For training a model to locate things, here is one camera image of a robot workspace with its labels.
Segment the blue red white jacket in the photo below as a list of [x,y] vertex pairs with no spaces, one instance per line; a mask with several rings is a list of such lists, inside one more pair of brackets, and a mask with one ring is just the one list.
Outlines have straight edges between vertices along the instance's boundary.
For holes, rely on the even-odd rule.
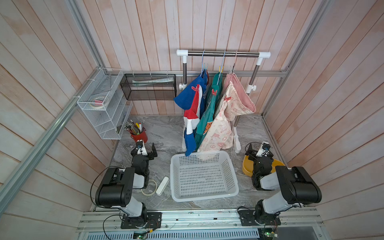
[[[186,145],[185,155],[189,156],[196,150],[195,132],[204,112],[205,93],[208,81],[207,71],[204,77],[198,76],[194,79],[177,97],[174,102],[182,108],[184,112],[184,139]],[[192,86],[200,86],[199,92],[191,89]]]

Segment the light blue hanger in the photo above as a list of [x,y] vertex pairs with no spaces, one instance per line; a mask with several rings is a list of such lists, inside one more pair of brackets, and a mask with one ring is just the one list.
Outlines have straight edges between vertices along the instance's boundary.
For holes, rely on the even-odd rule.
[[203,50],[203,52],[202,52],[202,69],[201,69],[201,74],[200,74],[200,76],[201,76],[202,78],[204,77],[205,72],[206,72],[206,70],[207,70],[206,65],[205,65],[205,63],[204,63],[204,54],[205,54],[205,50]]

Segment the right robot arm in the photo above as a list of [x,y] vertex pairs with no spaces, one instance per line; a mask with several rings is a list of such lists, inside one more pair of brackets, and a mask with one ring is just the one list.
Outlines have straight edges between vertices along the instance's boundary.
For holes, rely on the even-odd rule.
[[281,224],[279,216],[282,212],[322,200],[320,188],[303,167],[275,166],[270,149],[268,143],[263,143],[259,150],[253,149],[251,143],[246,147],[246,157],[253,163],[253,186],[258,191],[278,192],[268,199],[258,201],[254,210],[238,207],[242,226],[278,226]]

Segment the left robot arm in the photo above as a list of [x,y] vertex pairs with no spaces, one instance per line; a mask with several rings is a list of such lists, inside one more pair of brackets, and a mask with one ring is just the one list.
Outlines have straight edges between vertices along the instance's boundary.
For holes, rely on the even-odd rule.
[[95,204],[100,208],[118,209],[122,229],[148,229],[150,232],[161,226],[161,213],[148,213],[144,203],[136,200],[133,190],[146,189],[150,181],[149,162],[158,154],[155,145],[147,151],[143,141],[136,142],[131,151],[132,166],[122,169],[108,167],[96,191]]

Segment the red pencil cup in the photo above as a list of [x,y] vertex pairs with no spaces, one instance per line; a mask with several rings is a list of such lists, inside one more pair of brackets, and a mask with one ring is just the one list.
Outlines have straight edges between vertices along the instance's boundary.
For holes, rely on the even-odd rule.
[[133,134],[131,134],[131,138],[132,138],[135,142],[142,140],[144,143],[147,143],[147,141],[148,141],[148,137],[147,137],[146,131],[142,131],[142,132],[141,132],[140,134],[138,134],[138,135],[133,135]]

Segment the yellow plastic tray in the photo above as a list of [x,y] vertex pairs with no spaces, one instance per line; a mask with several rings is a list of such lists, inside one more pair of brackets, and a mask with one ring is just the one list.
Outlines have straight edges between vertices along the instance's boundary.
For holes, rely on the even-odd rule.
[[[283,162],[280,162],[279,160],[274,159],[272,163],[271,173],[276,172],[276,166],[285,166],[285,164]],[[243,173],[246,176],[251,177],[253,175],[253,169],[254,169],[254,162],[249,160],[248,156],[245,156],[242,164]]]

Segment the white remote-like bar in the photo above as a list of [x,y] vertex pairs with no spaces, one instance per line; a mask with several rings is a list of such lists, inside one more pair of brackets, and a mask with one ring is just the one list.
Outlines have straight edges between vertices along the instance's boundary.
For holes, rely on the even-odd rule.
[[169,183],[170,179],[169,177],[164,177],[163,180],[161,181],[161,183],[159,184],[157,190],[156,190],[156,194],[158,196],[161,196],[162,193],[164,192],[165,188],[167,187],[168,183]]

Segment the cream pink print jacket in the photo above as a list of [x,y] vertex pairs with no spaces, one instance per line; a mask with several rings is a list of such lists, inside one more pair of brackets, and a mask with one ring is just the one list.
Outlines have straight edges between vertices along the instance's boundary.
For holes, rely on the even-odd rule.
[[234,143],[232,121],[237,116],[252,114],[256,106],[245,92],[236,74],[228,74],[225,78],[222,98],[214,114],[214,120],[198,151],[219,151],[229,149]]

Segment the white plastic laundry basket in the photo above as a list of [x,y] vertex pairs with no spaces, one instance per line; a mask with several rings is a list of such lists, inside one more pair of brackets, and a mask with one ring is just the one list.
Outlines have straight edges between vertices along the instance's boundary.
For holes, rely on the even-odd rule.
[[225,151],[172,156],[170,184],[176,202],[228,198],[239,193],[236,172]]

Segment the tape roll on shelf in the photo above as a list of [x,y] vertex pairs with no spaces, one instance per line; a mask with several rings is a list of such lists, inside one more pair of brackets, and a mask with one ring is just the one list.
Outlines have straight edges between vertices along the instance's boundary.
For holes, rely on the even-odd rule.
[[106,96],[95,97],[89,103],[90,107],[96,110],[106,108],[108,104],[109,102]]

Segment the black mesh basket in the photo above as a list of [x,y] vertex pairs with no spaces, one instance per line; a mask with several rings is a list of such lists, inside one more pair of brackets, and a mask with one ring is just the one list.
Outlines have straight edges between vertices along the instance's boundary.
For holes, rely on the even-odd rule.
[[168,101],[177,95],[176,76],[171,74],[124,74],[120,86],[130,101]]

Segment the green jacket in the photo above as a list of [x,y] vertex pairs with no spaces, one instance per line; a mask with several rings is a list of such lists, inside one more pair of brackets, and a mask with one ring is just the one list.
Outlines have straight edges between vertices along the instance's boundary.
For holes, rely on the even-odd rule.
[[[205,95],[205,105],[204,105],[204,113],[200,118],[200,122],[197,125],[197,129],[195,132],[195,141],[196,141],[196,150],[199,149],[202,144],[209,128],[212,125],[214,120],[214,113],[216,108],[217,99],[221,94],[222,90],[222,75],[221,73],[217,73],[214,75],[214,78],[211,84],[208,86]],[[212,95],[212,90],[217,91],[217,95]]]

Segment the white clothes rack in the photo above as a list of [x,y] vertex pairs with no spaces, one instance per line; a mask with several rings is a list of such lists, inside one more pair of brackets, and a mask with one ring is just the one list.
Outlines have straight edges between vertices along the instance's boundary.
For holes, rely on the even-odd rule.
[[197,51],[197,50],[177,50],[177,56],[182,57],[183,60],[183,82],[179,84],[179,89],[184,90],[187,87],[187,60],[188,56],[197,56],[200,57],[202,56],[202,63],[204,62],[204,56],[207,57],[222,57],[222,66],[221,69],[219,70],[220,73],[223,72],[223,67],[224,67],[224,60],[225,57],[234,57],[234,58],[258,58],[256,66],[254,68],[254,71],[252,73],[251,79],[247,85],[247,88],[245,92],[249,96],[252,91],[255,91],[257,89],[257,86],[254,85],[255,78],[257,76],[257,73],[259,71],[259,68],[261,66],[261,63],[264,59],[269,59],[271,57],[270,52],[228,52],[228,51]]

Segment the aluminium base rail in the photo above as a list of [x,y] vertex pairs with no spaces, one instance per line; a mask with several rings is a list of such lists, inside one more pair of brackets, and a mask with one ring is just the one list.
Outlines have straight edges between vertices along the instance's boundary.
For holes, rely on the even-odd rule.
[[247,209],[154,210],[142,228],[122,229],[122,214],[98,209],[86,212],[77,240],[329,240],[315,208],[296,208],[265,225]]

